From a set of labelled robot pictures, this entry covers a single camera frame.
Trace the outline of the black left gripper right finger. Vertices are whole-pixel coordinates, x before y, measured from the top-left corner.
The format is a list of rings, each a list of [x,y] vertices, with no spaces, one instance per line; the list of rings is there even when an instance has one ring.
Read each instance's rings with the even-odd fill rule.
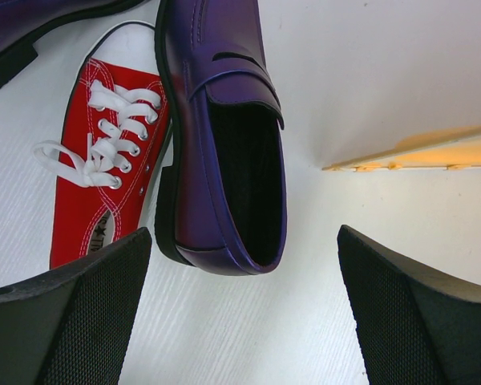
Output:
[[[481,384],[481,285],[343,225],[338,259],[371,384]]]

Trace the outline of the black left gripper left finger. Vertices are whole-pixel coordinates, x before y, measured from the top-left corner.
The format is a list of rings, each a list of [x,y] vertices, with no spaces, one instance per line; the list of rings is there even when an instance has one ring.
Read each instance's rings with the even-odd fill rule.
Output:
[[[151,248],[141,228],[0,287],[0,384],[117,384]]]

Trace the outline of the yellow cabinet door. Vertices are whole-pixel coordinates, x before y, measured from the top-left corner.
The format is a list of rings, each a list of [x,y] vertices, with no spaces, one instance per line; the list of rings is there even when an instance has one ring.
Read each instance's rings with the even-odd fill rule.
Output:
[[[392,149],[325,166],[324,171],[462,170],[481,168],[481,126],[408,136]]]

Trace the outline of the red sneaker front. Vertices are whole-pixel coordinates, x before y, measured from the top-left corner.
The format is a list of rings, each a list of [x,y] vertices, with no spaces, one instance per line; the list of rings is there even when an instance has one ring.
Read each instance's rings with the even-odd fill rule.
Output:
[[[136,231],[170,128],[169,102],[147,22],[113,26],[79,68],[60,141],[33,148],[53,172],[51,268]]]

